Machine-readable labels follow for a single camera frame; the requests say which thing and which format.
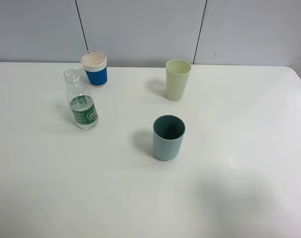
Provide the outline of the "clear bottle green label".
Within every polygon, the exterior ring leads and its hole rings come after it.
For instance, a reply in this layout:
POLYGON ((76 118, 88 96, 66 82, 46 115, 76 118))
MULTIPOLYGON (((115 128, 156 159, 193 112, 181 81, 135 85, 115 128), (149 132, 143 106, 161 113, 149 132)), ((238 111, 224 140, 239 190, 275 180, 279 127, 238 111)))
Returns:
POLYGON ((63 73, 66 82, 66 99, 81 129, 89 130, 96 127, 99 116, 89 88, 80 79, 74 69, 63 73))

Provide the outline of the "teal plastic cup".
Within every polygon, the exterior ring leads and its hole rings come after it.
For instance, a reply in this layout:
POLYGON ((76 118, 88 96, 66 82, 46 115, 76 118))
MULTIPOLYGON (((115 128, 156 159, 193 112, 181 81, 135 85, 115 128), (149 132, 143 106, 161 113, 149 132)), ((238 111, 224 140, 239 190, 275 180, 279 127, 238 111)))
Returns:
POLYGON ((174 159, 186 131, 184 122, 174 115, 163 115, 153 123, 153 154, 161 161, 174 159))

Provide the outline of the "blue white paper cup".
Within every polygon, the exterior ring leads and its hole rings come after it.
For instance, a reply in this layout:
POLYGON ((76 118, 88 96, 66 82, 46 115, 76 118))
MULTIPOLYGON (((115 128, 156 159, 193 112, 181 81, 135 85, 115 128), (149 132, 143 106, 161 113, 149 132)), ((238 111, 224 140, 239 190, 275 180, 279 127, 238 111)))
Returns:
POLYGON ((81 63, 92 86, 103 87, 107 83, 107 57, 104 54, 88 53, 81 63))

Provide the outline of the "pale green plastic cup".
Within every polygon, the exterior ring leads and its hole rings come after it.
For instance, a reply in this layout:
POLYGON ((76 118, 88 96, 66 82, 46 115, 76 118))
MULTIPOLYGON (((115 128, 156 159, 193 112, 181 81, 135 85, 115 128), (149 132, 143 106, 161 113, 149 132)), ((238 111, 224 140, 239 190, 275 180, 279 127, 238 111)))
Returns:
POLYGON ((180 101, 183 97, 192 66, 183 59, 172 59, 166 63, 166 97, 180 101))

